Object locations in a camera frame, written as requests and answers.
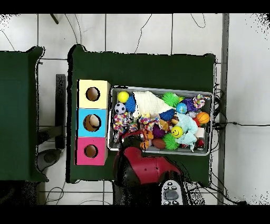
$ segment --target green tablecloth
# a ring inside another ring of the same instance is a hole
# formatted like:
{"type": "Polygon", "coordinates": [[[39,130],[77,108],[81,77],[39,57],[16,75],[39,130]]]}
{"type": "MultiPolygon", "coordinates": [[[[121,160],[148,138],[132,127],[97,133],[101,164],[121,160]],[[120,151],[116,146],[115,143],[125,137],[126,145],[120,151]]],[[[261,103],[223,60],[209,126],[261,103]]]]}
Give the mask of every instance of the green tablecloth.
{"type": "MultiPolygon", "coordinates": [[[[112,86],[135,86],[213,92],[215,56],[175,54],[121,54],[86,52],[75,45],[68,55],[68,119],[66,179],[113,180],[112,166],[116,152],[110,151],[104,166],[74,165],[77,79],[106,80],[112,86]]],[[[208,186],[209,155],[169,155],[192,181],[208,186]]]]}
{"type": "Polygon", "coordinates": [[[47,181],[35,166],[35,69],[42,54],[42,47],[0,52],[0,180],[47,181]]]}

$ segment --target purple toy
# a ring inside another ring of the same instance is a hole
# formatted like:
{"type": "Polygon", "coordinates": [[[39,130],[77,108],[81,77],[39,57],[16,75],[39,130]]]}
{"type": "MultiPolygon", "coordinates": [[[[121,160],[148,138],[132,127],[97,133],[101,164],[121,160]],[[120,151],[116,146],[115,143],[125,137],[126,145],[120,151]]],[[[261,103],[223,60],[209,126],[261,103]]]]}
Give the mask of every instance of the purple toy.
{"type": "Polygon", "coordinates": [[[165,135],[165,131],[161,130],[157,124],[154,124],[152,133],[154,138],[162,138],[165,135]]]}
{"type": "Polygon", "coordinates": [[[188,111],[196,111],[197,110],[197,108],[193,104],[192,99],[183,99],[181,102],[183,102],[184,104],[186,104],[188,106],[188,111]]]}

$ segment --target soccer ball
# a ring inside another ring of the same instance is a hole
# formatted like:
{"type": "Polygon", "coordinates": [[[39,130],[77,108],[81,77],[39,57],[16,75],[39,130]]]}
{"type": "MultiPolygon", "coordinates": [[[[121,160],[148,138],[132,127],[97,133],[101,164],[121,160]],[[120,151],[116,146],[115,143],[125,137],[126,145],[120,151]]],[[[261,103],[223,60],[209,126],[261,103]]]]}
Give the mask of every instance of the soccer ball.
{"type": "Polygon", "coordinates": [[[118,102],[115,105],[114,110],[117,114],[124,114],[126,112],[126,106],[123,103],[118,102]]]}

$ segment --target pink cube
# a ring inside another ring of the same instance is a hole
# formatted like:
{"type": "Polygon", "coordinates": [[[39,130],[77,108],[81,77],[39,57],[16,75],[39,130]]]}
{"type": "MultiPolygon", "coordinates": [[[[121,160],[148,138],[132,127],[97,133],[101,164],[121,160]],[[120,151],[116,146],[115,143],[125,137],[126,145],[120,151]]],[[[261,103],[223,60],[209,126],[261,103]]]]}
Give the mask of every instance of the pink cube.
{"type": "Polygon", "coordinates": [[[102,166],[108,156],[105,137],[78,137],[75,165],[102,166]]]}

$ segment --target green spiky ball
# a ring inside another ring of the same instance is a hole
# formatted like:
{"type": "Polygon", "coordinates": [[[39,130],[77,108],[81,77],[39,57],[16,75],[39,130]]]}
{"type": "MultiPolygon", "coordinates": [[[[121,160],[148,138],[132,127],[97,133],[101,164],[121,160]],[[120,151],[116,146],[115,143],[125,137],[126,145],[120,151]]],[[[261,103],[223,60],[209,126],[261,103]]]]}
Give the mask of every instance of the green spiky ball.
{"type": "Polygon", "coordinates": [[[179,97],[172,92],[165,93],[162,99],[166,104],[171,107],[176,107],[176,105],[179,104],[179,97]]]}
{"type": "Polygon", "coordinates": [[[171,135],[171,133],[166,134],[162,139],[166,144],[166,149],[168,150],[176,150],[180,145],[175,142],[175,138],[171,135]]]}

